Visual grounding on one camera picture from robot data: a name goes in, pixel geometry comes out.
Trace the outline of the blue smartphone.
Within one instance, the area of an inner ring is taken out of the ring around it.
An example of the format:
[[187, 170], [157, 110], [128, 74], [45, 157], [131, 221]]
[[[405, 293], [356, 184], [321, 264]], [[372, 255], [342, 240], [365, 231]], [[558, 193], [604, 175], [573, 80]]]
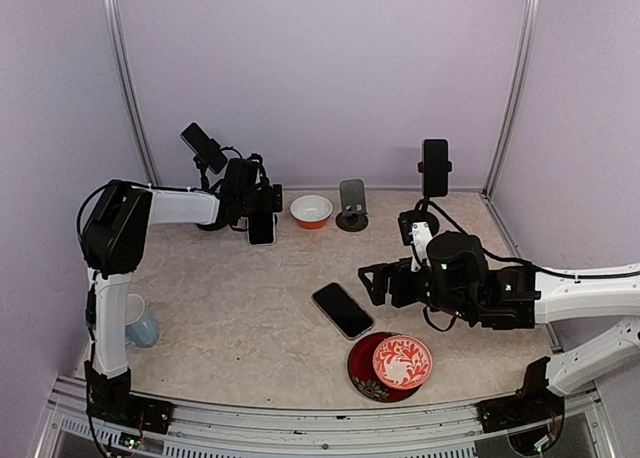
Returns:
[[276, 241], [277, 217], [273, 212], [256, 213], [247, 218], [247, 240], [251, 246], [271, 246]]

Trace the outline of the lone black smartphone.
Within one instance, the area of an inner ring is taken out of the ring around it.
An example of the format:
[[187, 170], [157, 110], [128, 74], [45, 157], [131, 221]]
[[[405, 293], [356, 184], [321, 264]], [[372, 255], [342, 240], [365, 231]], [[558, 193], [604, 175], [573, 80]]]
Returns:
[[217, 141], [210, 138], [195, 122], [182, 132], [181, 139], [194, 152], [195, 156], [214, 174], [219, 174], [227, 165], [228, 159]]

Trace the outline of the black pole phone stand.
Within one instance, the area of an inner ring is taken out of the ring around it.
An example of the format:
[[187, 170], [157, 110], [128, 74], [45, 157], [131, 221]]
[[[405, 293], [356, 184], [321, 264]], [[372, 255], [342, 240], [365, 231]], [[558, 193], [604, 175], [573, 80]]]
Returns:
[[424, 139], [421, 145], [421, 161], [417, 165], [422, 176], [423, 199], [418, 209], [426, 217], [432, 235], [440, 229], [438, 218], [431, 213], [429, 203], [432, 198], [445, 197], [449, 191], [449, 173], [452, 163], [449, 159], [449, 143], [444, 138]]
[[195, 122], [189, 124], [180, 134], [184, 143], [193, 151], [196, 168], [200, 172], [201, 188], [213, 193], [220, 200], [220, 210], [213, 224], [197, 227], [204, 231], [217, 231], [225, 227], [233, 227], [237, 219], [229, 211], [236, 202], [237, 188], [231, 180], [232, 176], [225, 172], [225, 176], [211, 185], [207, 177], [209, 171], [215, 175], [221, 173], [229, 164], [229, 160], [222, 151], [220, 144], [210, 138]]

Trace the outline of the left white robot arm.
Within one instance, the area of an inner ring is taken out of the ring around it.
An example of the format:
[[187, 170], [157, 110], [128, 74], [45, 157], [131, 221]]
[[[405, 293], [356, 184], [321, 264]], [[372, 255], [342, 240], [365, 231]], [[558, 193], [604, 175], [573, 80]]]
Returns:
[[232, 158], [225, 175], [208, 188], [159, 187], [114, 179], [96, 189], [87, 219], [76, 231], [88, 268], [95, 310], [93, 369], [114, 379], [128, 372], [125, 309], [133, 273], [142, 261], [147, 230], [154, 225], [194, 224], [215, 230], [244, 218], [280, 213], [283, 191], [267, 177], [262, 158]]

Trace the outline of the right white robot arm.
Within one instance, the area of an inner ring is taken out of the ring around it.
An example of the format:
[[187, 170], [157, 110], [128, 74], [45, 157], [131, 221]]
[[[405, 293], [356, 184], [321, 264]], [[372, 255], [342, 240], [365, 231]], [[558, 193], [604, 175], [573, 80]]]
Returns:
[[513, 397], [511, 411], [535, 420], [551, 402], [627, 363], [639, 352], [639, 267], [557, 271], [518, 258], [493, 254], [475, 235], [446, 231], [431, 236], [418, 223], [408, 240], [412, 255], [358, 270], [371, 302], [402, 308], [422, 303], [423, 314], [443, 312], [492, 330], [533, 329], [571, 319], [618, 316], [620, 322], [565, 353], [531, 364], [533, 379]]

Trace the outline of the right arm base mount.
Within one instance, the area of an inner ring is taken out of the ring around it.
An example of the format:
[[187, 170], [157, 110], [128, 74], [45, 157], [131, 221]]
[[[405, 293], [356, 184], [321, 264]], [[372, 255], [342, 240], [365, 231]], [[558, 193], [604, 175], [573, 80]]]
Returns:
[[561, 416], [565, 412], [565, 398], [548, 389], [546, 378], [550, 357], [530, 363], [522, 386], [512, 395], [486, 399], [477, 404], [484, 433], [508, 430]]

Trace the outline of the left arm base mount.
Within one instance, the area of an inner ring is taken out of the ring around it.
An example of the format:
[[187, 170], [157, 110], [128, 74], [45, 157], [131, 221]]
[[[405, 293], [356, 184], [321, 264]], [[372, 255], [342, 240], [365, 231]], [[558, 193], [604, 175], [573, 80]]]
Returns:
[[98, 373], [89, 360], [84, 362], [88, 415], [103, 421], [166, 435], [174, 405], [165, 400], [131, 392], [131, 370], [114, 378]]

